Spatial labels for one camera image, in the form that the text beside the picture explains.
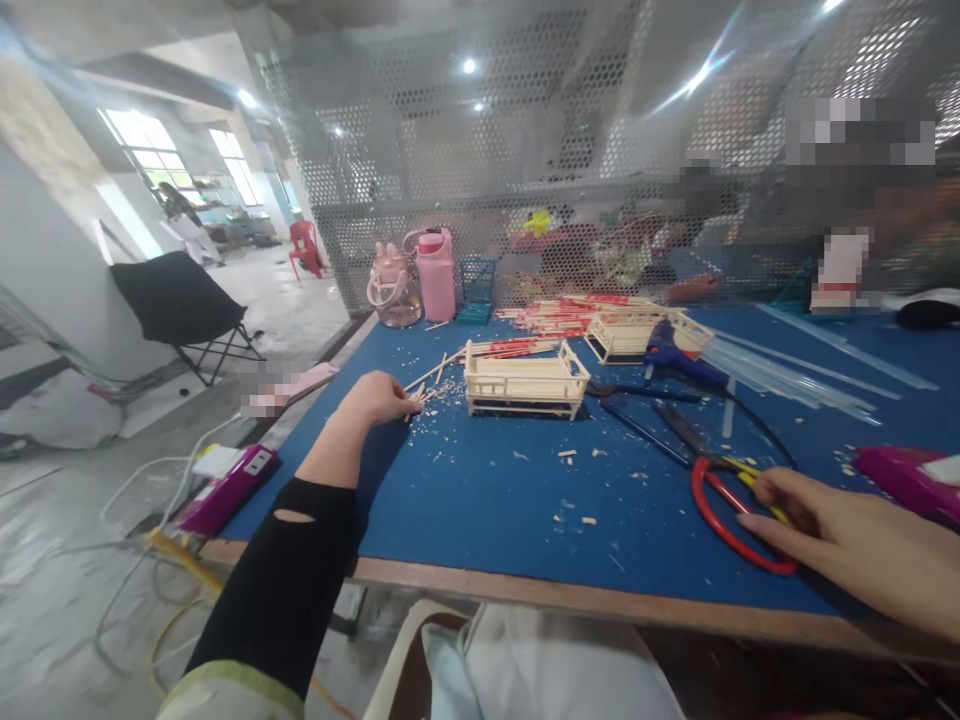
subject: hand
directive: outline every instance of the hand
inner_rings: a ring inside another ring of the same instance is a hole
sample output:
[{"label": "hand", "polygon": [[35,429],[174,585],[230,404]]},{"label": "hand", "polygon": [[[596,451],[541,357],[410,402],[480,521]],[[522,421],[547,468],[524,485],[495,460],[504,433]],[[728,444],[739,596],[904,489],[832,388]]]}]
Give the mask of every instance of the hand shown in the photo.
[{"label": "hand", "polygon": [[747,530],[907,625],[960,642],[960,536],[883,498],[771,468],[753,492],[789,528],[739,515]]},{"label": "hand", "polygon": [[418,412],[419,403],[408,400],[397,379],[380,370],[357,380],[337,408],[341,422],[356,422],[364,429]]}]

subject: pink bottle lid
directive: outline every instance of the pink bottle lid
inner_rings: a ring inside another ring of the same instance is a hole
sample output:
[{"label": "pink bottle lid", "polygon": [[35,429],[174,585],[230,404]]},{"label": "pink bottle lid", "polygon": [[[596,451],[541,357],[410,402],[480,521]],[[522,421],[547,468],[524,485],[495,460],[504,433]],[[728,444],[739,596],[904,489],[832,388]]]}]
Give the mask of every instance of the pink bottle lid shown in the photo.
[{"label": "pink bottle lid", "polygon": [[420,236],[417,250],[421,255],[432,255],[443,247],[444,239],[443,233],[436,228],[425,230]]}]

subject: folding chair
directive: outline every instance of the folding chair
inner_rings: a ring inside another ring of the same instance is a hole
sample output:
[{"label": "folding chair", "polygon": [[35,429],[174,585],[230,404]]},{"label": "folding chair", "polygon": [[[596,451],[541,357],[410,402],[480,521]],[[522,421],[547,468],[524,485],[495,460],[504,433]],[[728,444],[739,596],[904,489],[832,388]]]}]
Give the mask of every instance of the folding chair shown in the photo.
[{"label": "folding chair", "polygon": [[[142,263],[113,265],[110,273],[140,321],[144,339],[173,346],[207,387],[213,385],[228,357],[263,360],[243,326],[247,308],[234,302],[185,252],[168,253]],[[221,338],[227,333],[230,337],[224,342]],[[234,344],[238,334],[246,347]],[[238,355],[231,349],[253,352],[255,357]],[[186,350],[199,351],[200,359],[194,361]],[[219,355],[220,359],[213,374],[205,378],[201,366],[208,354]]]}]

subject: wooden model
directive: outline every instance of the wooden model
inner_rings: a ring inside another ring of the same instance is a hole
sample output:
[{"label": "wooden model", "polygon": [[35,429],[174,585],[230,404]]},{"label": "wooden model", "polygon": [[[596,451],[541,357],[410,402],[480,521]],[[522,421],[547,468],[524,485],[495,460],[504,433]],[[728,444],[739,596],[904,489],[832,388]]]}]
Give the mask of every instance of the wooden model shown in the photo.
[{"label": "wooden model", "polygon": [[650,305],[630,313],[597,313],[587,327],[587,344],[601,365],[642,363],[653,328],[663,319],[673,323],[677,347],[692,357],[703,352],[715,337],[712,330],[679,310]]},{"label": "wooden model", "polygon": [[469,341],[465,351],[463,378],[471,415],[496,410],[576,417],[590,373],[566,340],[550,358],[477,357]]}]

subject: blue table mat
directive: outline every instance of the blue table mat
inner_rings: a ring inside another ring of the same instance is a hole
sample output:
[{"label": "blue table mat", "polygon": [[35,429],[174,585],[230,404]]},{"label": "blue table mat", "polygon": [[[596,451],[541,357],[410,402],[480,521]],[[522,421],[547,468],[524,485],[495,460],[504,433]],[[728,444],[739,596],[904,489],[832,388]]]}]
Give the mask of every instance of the blue table mat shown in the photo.
[{"label": "blue table mat", "polygon": [[[868,479],[850,476],[852,448],[882,444],[957,452],[953,418],[960,405],[954,382],[960,333],[898,328],[887,316],[868,316],[823,327],[857,347],[938,383],[939,391],[910,388],[756,308],[701,309],[700,322],[822,364],[903,395],[889,400],[829,381],[878,406],[883,426],[871,427],[831,408],[811,410],[747,388],[747,402],[780,435],[801,470],[830,485],[877,492]],[[377,325],[280,448],[282,465],[221,533],[249,540],[280,488],[293,476],[324,422],[360,375],[373,369],[403,384],[437,365],[468,338],[522,335],[506,322],[483,327],[450,325],[429,333],[421,323],[403,330]],[[642,366],[605,368],[583,339],[571,347],[599,384],[642,381]],[[505,573],[634,593],[864,616],[869,611],[806,569],[774,576],[741,558],[705,524],[690,492],[689,474],[634,436],[599,402],[587,398],[575,422],[550,417],[467,414],[462,367],[444,370],[442,397],[410,425],[376,428],[364,448],[358,503],[365,534],[359,554],[373,558]],[[681,389],[675,380],[667,387]],[[620,406],[680,448],[646,398],[622,397]],[[720,437],[723,403],[714,398],[680,404],[715,448],[751,458],[759,467],[783,464],[740,413],[733,436]],[[593,457],[594,449],[600,451]],[[557,453],[576,450],[573,465]],[[730,475],[729,486],[749,491]],[[721,518],[755,546],[733,511],[711,498]],[[594,518],[586,525],[583,517]]]}]

